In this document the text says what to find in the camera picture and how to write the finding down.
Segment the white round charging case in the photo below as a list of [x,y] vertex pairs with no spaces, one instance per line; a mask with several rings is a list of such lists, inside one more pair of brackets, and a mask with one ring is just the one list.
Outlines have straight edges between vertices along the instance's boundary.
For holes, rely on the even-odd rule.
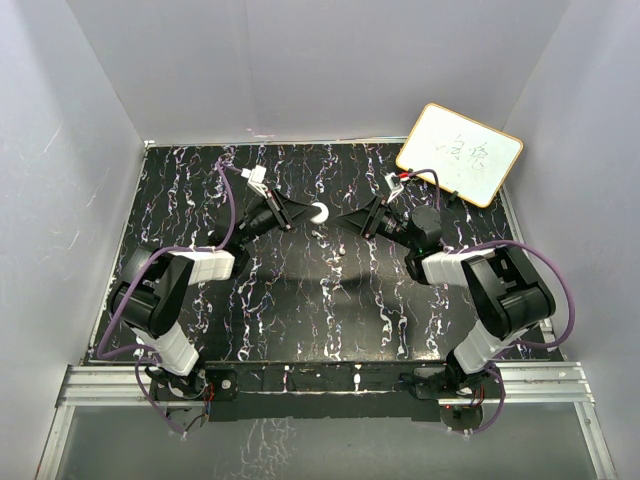
[[321,225],[325,223],[329,218],[329,209],[322,202],[314,202],[312,206],[317,210],[316,214],[310,218],[310,221],[315,225]]

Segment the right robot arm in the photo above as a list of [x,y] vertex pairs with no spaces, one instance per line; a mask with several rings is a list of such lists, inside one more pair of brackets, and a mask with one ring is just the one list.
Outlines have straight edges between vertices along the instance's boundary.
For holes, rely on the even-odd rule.
[[520,247],[511,244],[460,253],[442,242],[436,208],[416,207],[407,220],[376,197],[359,210],[342,214],[335,224],[367,240],[380,235],[408,249],[405,265],[423,285],[457,285],[469,290],[477,320],[447,355],[444,369],[428,377],[404,374],[401,381],[430,397],[471,395],[489,376],[488,365],[516,339],[556,311],[555,299]]

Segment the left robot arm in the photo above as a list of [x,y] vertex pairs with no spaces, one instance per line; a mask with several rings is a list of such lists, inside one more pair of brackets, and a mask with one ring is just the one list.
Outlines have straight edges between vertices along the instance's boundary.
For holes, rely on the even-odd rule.
[[328,217],[321,202],[304,204],[269,190],[241,217],[232,213],[228,230],[212,234],[205,247],[138,248],[110,294],[108,308],[114,320],[123,321],[150,349],[156,366],[145,372],[178,397],[200,396],[207,383],[204,363],[178,322],[187,289],[239,276],[250,259],[246,245],[269,231],[288,232]]

